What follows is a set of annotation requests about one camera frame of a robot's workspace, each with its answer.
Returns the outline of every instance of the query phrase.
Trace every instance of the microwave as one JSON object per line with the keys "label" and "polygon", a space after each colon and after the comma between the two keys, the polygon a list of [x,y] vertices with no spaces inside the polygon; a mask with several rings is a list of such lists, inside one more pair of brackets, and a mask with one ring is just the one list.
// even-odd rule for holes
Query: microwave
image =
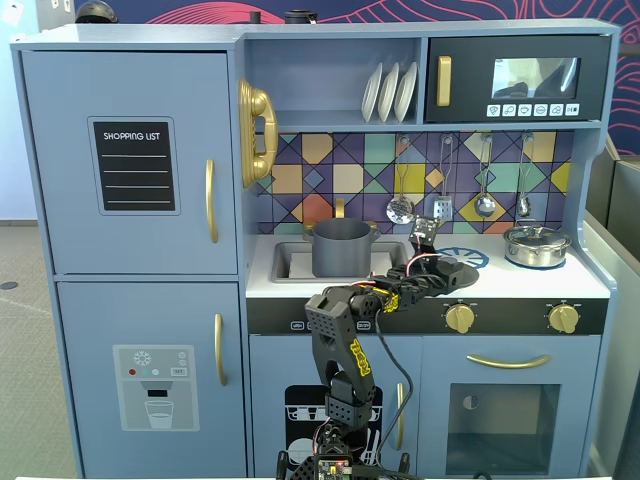
{"label": "microwave", "polygon": [[600,120],[611,37],[433,38],[425,122]]}

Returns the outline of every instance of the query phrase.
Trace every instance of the chalkboard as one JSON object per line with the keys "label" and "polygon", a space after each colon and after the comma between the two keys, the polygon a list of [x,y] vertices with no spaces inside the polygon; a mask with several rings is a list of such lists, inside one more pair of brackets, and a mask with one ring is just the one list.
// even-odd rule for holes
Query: chalkboard
{"label": "chalkboard", "polygon": [[105,211],[175,211],[167,122],[94,122]]}

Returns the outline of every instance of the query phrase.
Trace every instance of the colorful tile backsplash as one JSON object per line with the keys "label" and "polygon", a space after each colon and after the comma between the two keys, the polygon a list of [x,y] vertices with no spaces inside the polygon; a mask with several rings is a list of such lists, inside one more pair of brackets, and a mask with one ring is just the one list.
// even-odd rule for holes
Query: colorful tile backsplash
{"label": "colorful tile backsplash", "polygon": [[[480,192],[481,133],[453,133],[453,161],[446,187],[453,197],[454,216],[441,227],[441,233],[502,233],[513,226],[522,134],[492,133],[487,191],[496,201],[496,212],[482,218],[474,210]],[[525,185],[531,192],[529,218],[558,228],[569,182],[573,132],[536,132],[534,138]],[[440,150],[440,133],[280,135],[271,175],[256,186],[259,229],[262,233],[302,233],[304,223],[331,218],[336,199],[343,198],[347,217],[373,220],[382,233],[408,233],[410,225],[389,221],[387,203],[400,194],[401,173],[406,169],[405,196],[416,205],[416,213],[431,215],[434,199],[441,194],[443,173],[448,170],[449,147],[444,150],[444,172],[440,171]],[[530,144],[524,153],[523,162],[528,162]]]}

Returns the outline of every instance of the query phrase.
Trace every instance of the sink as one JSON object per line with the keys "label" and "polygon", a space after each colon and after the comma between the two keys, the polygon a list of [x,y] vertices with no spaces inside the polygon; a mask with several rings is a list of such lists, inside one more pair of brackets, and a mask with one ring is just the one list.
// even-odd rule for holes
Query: sink
{"label": "sink", "polygon": [[[360,278],[314,277],[311,273],[311,251],[307,242],[282,242],[275,247],[271,281],[274,283],[317,282],[352,283]],[[385,275],[391,267],[407,263],[407,253],[400,242],[375,242],[371,245],[371,268]]]}

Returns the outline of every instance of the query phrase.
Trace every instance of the saucepan lid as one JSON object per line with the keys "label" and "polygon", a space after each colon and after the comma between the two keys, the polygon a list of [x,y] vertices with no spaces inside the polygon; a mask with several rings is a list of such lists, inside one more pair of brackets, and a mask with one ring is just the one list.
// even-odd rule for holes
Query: saucepan lid
{"label": "saucepan lid", "polygon": [[566,234],[547,227],[512,227],[504,232],[503,237],[512,245],[535,250],[555,250],[571,244]]}

